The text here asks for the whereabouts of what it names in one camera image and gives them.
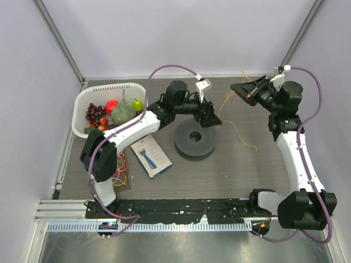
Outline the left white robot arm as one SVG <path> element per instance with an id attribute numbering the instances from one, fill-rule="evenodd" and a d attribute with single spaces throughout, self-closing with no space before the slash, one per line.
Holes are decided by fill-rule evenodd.
<path id="1" fill-rule="evenodd" d="M 117 211 L 117 199 L 111 178 L 116 171 L 117 155 L 127 146 L 172 123 L 176 115 L 193 115 L 203 128 L 220 125 L 213 103 L 207 101 L 204 93 L 212 88 L 209 79 L 196 83 L 196 91 L 189 94 L 187 85 L 173 81 L 159 100 L 149 105 L 141 115 L 127 123 L 102 132 L 89 133 L 80 161 L 88 172 L 88 185 L 92 187 L 94 198 L 99 203 L 98 213 L 104 218 L 112 218 Z"/>

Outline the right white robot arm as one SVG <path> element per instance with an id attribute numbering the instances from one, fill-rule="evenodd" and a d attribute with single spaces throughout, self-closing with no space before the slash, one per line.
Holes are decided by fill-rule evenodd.
<path id="1" fill-rule="evenodd" d="M 282 228 L 323 230 L 337 198 L 320 182 L 306 146 L 302 121 L 297 114 L 303 87 L 294 81 L 276 89 L 267 76 L 230 86 L 250 106 L 260 104 L 269 111 L 269 131 L 277 143 L 290 178 L 291 193 L 284 197 L 273 190 L 254 189 L 247 208 L 253 216 L 266 211 L 278 217 Z"/>

